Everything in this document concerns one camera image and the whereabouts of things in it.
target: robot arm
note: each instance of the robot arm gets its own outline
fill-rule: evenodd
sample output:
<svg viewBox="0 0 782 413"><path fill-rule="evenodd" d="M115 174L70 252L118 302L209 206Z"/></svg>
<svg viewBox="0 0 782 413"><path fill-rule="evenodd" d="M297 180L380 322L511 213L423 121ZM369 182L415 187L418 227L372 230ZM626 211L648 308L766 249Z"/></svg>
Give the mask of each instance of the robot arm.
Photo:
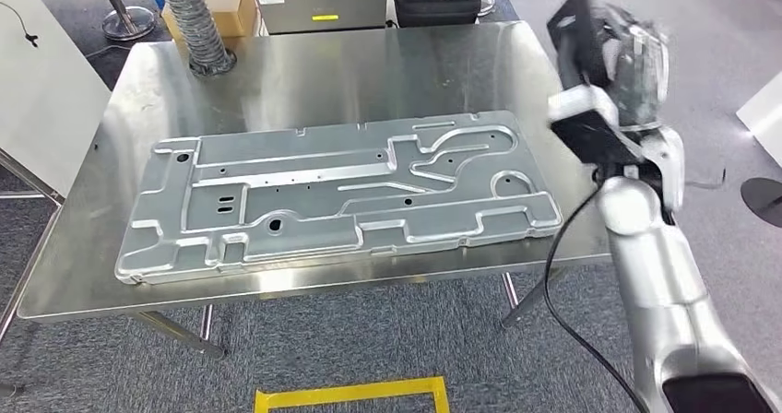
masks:
<svg viewBox="0 0 782 413"><path fill-rule="evenodd" d="M549 29L566 88L550 99L551 130L598 165L636 393L653 413L780 411L719 322L675 222L684 155L676 132L657 120L668 83L664 40L616 7L594 19L584 0L565 3ZM599 67L607 39L620 44L613 80Z"/></svg>

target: black cable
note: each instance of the black cable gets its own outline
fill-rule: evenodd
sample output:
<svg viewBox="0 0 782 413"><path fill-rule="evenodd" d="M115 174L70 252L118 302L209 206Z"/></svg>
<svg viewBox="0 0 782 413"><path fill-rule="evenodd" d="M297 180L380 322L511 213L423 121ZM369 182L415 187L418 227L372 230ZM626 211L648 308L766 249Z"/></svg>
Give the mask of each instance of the black cable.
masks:
<svg viewBox="0 0 782 413"><path fill-rule="evenodd" d="M32 44L32 47L38 47L38 43L37 43L37 42L35 42L36 40L38 40L38 35L30 35L30 34L27 32L27 26L25 26L25 24L24 24L24 19L23 19L23 18L22 18L22 16L21 16L21 15L18 13L18 11L17 11L15 8L13 8L13 7L11 7L11 6L7 5L6 3L3 3L2 1L0 1L0 6L5 6L5 7L7 7L8 9L10 9L10 10L11 10L11 12L13 12L14 14L16 14L17 18L19 18L19 24L22 26L22 31L24 31L24 33L25 33L25 40L29 41L29 42L30 42L30 44Z"/></svg>
<svg viewBox="0 0 782 413"><path fill-rule="evenodd" d="M557 312L557 310L554 308L554 305L551 303L551 296L549 296L549 275L551 274L551 263L554 260L554 255L557 253L557 247L560 245L560 241L562 240L565 232L567 231L567 228L570 227L570 224L573 222L575 217L578 216L578 214L584 210L584 207L589 204L590 201L598 194L600 188L598 187L595 189L594 192L589 194L589 196L584 200L583 203L581 203L578 207L575 208L575 211L573 212L573 215L568 217L568 219L565 220L563 223L562 228L557 232L557 234L554 236L554 241L551 244L551 248L549 250L549 255L546 257L546 268L543 272L543 297L546 300L546 307L549 309L549 313L551 313L551 316L557 321L557 324L560 325L564 329L565 332L567 332L568 335L570 335L573 339L575 339L578 344L581 345L581 347L585 348L586 351L589 352L590 355L592 355L593 358L598 360L600 365L605 368L608 373L613 377L613 379L616 380L619 385L622 386L622 389L624 392L630 397L630 399L633 401L633 404L635 404L635 407L638 408L638 411L641 413L648 413L648 409L646 408L646 404L641 399L640 396L633 390L633 388L627 383L627 381L624 380L622 375L617 372L617 370L613 367L613 365L606 360L606 358L600 354L599 351L597 351L596 348L594 348L591 344L587 342L586 339L581 337L576 331L569 325L565 320L562 318L562 316Z"/></svg>

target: yellow tape marking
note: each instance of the yellow tape marking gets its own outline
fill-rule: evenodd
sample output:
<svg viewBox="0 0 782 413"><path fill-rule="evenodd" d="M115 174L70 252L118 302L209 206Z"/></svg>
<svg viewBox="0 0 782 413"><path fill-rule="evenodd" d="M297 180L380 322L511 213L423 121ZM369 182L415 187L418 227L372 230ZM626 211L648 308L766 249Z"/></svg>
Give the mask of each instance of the yellow tape marking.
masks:
<svg viewBox="0 0 782 413"><path fill-rule="evenodd" d="M448 395L445 392L445 379L433 378L407 379L390 383L364 383L344 387L316 388L295 392L263 393L255 392L255 413L268 413L271 408L316 406L337 402L361 401L378 397L423 395L434 396L435 413L449 413Z"/></svg>
<svg viewBox="0 0 782 413"><path fill-rule="evenodd" d="M313 15L313 21L336 21L339 15Z"/></svg>

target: flexible duct hose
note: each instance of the flexible duct hose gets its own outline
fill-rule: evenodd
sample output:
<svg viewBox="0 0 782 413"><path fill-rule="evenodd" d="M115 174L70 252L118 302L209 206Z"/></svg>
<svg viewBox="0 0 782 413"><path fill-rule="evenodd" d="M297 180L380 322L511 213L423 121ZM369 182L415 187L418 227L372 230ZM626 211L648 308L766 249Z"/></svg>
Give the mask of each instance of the flexible duct hose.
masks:
<svg viewBox="0 0 782 413"><path fill-rule="evenodd" d="M190 52L190 68L193 72L210 76L231 70L236 57L226 51L207 3L204 0L166 2Z"/></svg>

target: stamped aluminum plate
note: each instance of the stamped aluminum plate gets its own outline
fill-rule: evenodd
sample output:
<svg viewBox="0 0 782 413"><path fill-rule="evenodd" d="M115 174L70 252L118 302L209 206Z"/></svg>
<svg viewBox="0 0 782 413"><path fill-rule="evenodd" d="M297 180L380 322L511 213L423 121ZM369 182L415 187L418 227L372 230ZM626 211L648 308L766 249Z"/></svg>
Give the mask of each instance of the stamped aluminum plate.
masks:
<svg viewBox="0 0 782 413"><path fill-rule="evenodd" d="M510 112L160 141L116 276L161 283L552 235Z"/></svg>

